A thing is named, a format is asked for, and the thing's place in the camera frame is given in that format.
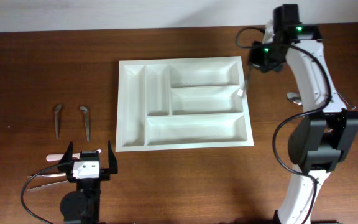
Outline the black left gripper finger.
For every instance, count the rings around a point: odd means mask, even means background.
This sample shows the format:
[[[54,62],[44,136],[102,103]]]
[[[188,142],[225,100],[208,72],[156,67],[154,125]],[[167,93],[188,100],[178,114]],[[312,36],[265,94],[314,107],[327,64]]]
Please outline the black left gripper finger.
[[[113,153],[110,140],[108,141],[108,162],[109,162],[109,173],[117,174],[118,173],[117,159]]]
[[[73,165],[73,143],[70,142],[67,150],[63,154],[62,158],[59,160],[58,170],[60,172],[70,171],[72,165]]]

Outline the large metal spoon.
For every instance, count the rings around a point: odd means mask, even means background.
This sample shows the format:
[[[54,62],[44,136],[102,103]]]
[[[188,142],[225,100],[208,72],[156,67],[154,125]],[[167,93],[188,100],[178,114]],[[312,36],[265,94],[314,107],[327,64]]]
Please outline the large metal spoon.
[[[237,91],[237,95],[241,99],[245,98],[245,95],[246,95],[247,91],[249,90],[251,74],[252,74],[252,68],[249,67],[247,70],[245,79],[244,79],[244,83],[239,87],[239,89]]]
[[[288,92],[287,99],[296,105],[301,106],[303,104],[300,95],[295,92]]]

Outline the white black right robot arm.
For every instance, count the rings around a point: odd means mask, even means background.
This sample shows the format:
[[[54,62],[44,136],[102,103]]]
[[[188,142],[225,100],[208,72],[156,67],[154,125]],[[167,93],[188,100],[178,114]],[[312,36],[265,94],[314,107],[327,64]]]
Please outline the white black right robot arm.
[[[118,152],[252,146],[247,91],[250,70],[288,65],[303,111],[288,140],[291,173],[273,223],[309,223],[324,181],[344,161],[358,132],[358,112],[335,89],[315,24],[297,4],[273,10],[248,46],[248,70],[235,57],[124,60],[119,64]]]

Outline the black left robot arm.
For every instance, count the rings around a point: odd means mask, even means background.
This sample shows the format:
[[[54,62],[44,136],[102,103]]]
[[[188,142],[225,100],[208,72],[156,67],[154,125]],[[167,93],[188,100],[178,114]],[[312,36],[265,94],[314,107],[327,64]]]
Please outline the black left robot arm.
[[[98,224],[100,222],[101,182],[109,180],[107,169],[100,168],[98,151],[83,151],[79,159],[73,158],[70,142],[58,163],[58,170],[76,190],[67,193],[60,202],[65,223]]]

